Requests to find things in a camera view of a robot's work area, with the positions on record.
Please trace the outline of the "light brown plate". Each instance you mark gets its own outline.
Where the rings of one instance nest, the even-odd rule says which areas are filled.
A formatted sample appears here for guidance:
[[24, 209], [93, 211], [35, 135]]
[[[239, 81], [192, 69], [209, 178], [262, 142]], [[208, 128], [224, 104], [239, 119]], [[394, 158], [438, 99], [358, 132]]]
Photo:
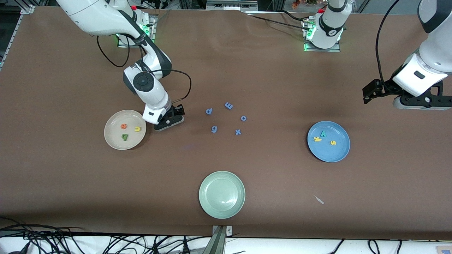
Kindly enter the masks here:
[[[126, 123], [127, 129], [121, 129], [120, 125]], [[141, 127], [140, 132], [134, 132], [135, 126]], [[104, 138], [109, 146], [114, 149], [124, 151], [137, 146], [143, 140], [147, 130], [146, 122], [142, 115], [134, 110], [122, 110], [113, 114], [106, 122], [104, 128]], [[129, 135], [127, 141], [123, 141], [121, 135]]]

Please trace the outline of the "brown paper table cover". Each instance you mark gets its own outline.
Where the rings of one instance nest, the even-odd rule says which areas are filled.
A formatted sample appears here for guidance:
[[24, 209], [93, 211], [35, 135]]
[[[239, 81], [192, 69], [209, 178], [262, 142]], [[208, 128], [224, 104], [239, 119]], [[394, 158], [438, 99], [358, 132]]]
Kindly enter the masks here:
[[[340, 53], [317, 53], [294, 28], [239, 11], [169, 11], [156, 44], [192, 78], [185, 121], [148, 125], [139, 146], [118, 151], [107, 120], [144, 104], [94, 37], [61, 8], [37, 7], [0, 71], [0, 216], [104, 233], [211, 235], [223, 224], [239, 237], [452, 240], [452, 109], [363, 103], [381, 19], [350, 16]], [[321, 121], [348, 133], [339, 162], [307, 146]], [[229, 219], [199, 203], [216, 171], [246, 191]]]

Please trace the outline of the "blue plate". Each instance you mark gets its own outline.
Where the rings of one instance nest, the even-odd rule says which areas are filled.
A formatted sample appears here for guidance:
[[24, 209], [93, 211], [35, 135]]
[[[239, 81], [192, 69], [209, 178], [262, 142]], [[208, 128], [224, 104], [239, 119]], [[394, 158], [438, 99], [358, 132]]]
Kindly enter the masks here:
[[[319, 137], [321, 131], [325, 130], [327, 137], [321, 137], [322, 140], [315, 143], [313, 137]], [[330, 141], [335, 140], [336, 146], [331, 146]], [[351, 148], [350, 138], [346, 130], [339, 124], [331, 121], [317, 122], [307, 133], [307, 146], [311, 153], [319, 160], [335, 163], [344, 159]]]

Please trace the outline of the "pale green plate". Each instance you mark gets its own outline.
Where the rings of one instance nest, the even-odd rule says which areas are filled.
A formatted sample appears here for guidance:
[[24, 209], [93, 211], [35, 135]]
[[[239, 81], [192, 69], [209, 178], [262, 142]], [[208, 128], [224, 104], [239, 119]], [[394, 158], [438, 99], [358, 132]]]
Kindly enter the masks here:
[[205, 177], [199, 188], [202, 209], [216, 219], [229, 219], [243, 207], [246, 191], [242, 180], [229, 171], [216, 171]]

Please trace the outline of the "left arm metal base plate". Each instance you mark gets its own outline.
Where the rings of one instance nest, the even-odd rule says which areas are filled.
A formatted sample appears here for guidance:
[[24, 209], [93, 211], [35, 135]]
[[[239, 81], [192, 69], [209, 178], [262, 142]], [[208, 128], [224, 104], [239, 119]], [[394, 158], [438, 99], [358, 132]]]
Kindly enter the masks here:
[[304, 39], [304, 50], [313, 52], [327, 52], [327, 53], [339, 53], [340, 45], [339, 40], [343, 29], [339, 30], [334, 36], [327, 36], [327, 34], [316, 25], [314, 16], [301, 21]]

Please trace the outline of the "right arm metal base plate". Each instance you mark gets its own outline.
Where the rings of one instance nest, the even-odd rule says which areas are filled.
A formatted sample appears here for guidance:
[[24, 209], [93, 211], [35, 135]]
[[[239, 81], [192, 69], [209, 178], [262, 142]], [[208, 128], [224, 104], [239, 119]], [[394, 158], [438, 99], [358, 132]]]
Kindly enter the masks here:
[[[153, 15], [145, 12], [141, 14], [136, 14], [135, 17], [132, 17], [132, 20], [135, 21], [136, 24], [140, 27], [140, 29], [143, 30], [146, 33], [146, 35], [152, 39], [152, 42], [155, 41], [158, 19], [159, 19], [158, 15]], [[125, 35], [116, 34], [116, 38], [118, 48], [138, 47], [138, 45], [135, 42], [133, 42], [132, 39], [128, 38]]]

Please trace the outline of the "aluminium frame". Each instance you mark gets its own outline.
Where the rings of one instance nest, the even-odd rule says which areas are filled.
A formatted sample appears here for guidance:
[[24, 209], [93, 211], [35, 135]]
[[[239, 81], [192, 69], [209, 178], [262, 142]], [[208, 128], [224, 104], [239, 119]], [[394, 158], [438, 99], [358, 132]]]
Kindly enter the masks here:
[[284, 7], [288, 0], [176, 0], [183, 10], [239, 10], [268, 12]]

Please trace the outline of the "metal bracket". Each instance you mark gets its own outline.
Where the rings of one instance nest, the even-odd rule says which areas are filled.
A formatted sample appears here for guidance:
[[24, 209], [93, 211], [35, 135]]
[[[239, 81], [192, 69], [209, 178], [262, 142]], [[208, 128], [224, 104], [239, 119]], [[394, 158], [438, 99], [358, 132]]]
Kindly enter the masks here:
[[232, 226], [213, 226], [213, 235], [202, 254], [224, 254], [226, 238], [228, 236], [232, 236]]

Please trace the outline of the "aluminium side rail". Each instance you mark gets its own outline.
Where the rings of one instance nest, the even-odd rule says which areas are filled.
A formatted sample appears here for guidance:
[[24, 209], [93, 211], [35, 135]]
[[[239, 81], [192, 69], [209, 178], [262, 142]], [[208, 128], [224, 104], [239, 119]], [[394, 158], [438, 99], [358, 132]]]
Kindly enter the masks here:
[[33, 13], [34, 9], [35, 6], [26, 2], [24, 5], [0, 4], [0, 71], [3, 69], [24, 16]]

